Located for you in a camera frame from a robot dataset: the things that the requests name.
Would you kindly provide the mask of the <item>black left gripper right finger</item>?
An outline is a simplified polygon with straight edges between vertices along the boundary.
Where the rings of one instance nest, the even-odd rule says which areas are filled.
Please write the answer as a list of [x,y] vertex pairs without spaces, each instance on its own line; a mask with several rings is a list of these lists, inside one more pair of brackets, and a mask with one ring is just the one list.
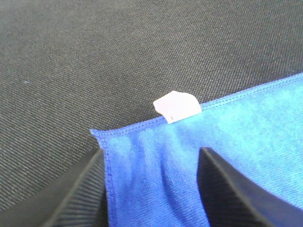
[[212,227],[301,227],[303,211],[245,177],[211,148],[201,148],[197,185]]

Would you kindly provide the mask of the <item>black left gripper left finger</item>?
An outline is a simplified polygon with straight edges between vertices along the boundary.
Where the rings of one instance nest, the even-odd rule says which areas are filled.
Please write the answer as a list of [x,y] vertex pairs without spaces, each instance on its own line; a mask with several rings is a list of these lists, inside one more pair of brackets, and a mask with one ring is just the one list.
[[95,148],[38,194],[0,213],[2,227],[107,227],[104,151]]

